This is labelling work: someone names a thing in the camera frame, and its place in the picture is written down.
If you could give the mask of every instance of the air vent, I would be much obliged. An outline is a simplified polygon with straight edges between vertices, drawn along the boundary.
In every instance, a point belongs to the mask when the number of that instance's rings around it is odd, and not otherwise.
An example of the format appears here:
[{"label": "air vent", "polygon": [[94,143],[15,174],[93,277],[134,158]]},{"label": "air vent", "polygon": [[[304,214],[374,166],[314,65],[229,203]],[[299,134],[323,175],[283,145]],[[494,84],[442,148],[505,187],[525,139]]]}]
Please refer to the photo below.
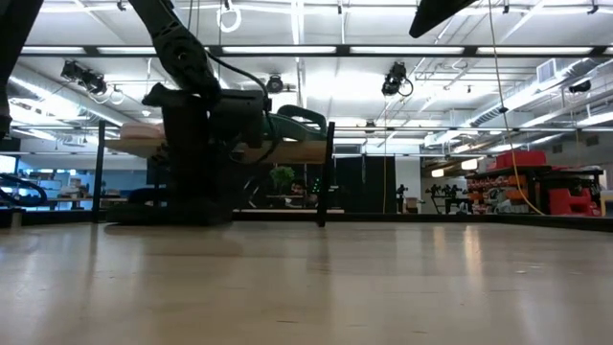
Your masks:
[{"label": "air vent", "polygon": [[536,67],[536,76],[539,83],[553,80],[556,77],[556,60],[552,58]]},{"label": "air vent", "polygon": [[554,153],[562,153],[562,144],[554,145],[553,150]]},{"label": "air vent", "polygon": [[334,145],[334,153],[336,154],[360,154],[362,153],[361,145]]}]

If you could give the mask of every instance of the potted plant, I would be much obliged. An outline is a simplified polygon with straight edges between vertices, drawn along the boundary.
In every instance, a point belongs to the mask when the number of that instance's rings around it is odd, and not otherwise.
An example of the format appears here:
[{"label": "potted plant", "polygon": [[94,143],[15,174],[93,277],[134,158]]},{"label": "potted plant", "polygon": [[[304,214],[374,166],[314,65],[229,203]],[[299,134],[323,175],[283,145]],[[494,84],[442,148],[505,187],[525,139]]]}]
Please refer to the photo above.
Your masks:
[{"label": "potted plant", "polygon": [[277,167],[270,171],[270,177],[279,195],[282,195],[284,187],[294,180],[294,174],[294,170],[289,167]]}]

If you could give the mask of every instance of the black metal stand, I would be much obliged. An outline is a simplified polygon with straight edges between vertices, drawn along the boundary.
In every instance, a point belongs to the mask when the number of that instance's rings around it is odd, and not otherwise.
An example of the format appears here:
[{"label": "black metal stand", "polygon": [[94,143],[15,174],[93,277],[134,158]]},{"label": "black metal stand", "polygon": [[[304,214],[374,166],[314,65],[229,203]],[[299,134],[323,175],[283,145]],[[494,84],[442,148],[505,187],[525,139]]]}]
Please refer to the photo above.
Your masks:
[{"label": "black metal stand", "polygon": [[334,122],[329,123],[328,137],[326,139],[326,158],[322,169],[322,186],[319,191],[317,204],[317,225],[319,225],[319,227],[326,226],[326,219],[328,217],[328,194],[332,178],[332,169],[334,168],[334,160],[332,159],[332,154],[334,152],[334,127]]},{"label": "black metal stand", "polygon": [[153,174],[153,188],[155,189],[155,196],[153,197],[153,206],[160,207],[160,166],[157,163],[155,164],[155,172]]},{"label": "black metal stand", "polygon": [[94,177],[94,205],[92,207],[92,221],[100,222],[100,199],[102,196],[102,168],[104,165],[104,135],[106,121],[98,122],[98,154],[96,155],[96,175]]}]

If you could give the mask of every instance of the wooden floor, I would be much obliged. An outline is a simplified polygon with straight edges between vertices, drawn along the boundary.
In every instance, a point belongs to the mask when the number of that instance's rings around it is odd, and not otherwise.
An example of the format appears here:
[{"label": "wooden floor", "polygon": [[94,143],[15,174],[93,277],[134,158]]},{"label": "wooden floor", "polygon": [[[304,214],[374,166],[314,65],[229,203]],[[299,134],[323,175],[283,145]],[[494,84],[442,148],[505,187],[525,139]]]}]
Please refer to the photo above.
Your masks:
[{"label": "wooden floor", "polygon": [[0,235],[0,344],[610,344],[613,236],[500,224]]}]

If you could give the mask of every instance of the yellow cable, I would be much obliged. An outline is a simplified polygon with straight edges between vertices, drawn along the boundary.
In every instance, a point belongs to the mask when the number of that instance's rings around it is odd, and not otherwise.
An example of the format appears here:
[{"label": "yellow cable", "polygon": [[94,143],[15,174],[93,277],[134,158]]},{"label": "yellow cable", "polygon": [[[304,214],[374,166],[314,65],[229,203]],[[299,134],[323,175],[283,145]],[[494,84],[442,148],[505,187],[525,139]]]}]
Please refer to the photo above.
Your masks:
[{"label": "yellow cable", "polygon": [[[500,81],[500,70],[498,68],[498,52],[496,48],[496,34],[494,32],[494,21],[492,19],[493,15],[491,13],[491,0],[488,0],[488,3],[489,3],[489,28],[491,29],[491,41],[492,41],[492,47],[494,50],[494,63],[496,66],[496,78],[498,80],[498,94],[500,96],[500,106],[504,108],[505,100],[502,95],[502,83]],[[505,129],[507,130],[507,139],[509,140],[509,145],[511,146],[511,158],[512,158],[512,163],[513,163],[513,171],[515,172],[515,182],[517,182],[517,189],[519,190],[519,194],[521,194],[521,197],[528,204],[528,206],[530,206],[531,209],[533,209],[539,215],[545,216],[545,214],[542,213],[539,209],[537,209],[536,206],[534,206],[528,200],[528,198],[524,195],[524,191],[522,190],[521,183],[519,183],[519,171],[517,170],[517,161],[515,159],[515,149],[513,148],[513,142],[511,139],[511,129],[509,128],[509,121],[507,120],[507,112],[503,111],[502,115],[503,115],[503,118],[505,119]]]}]

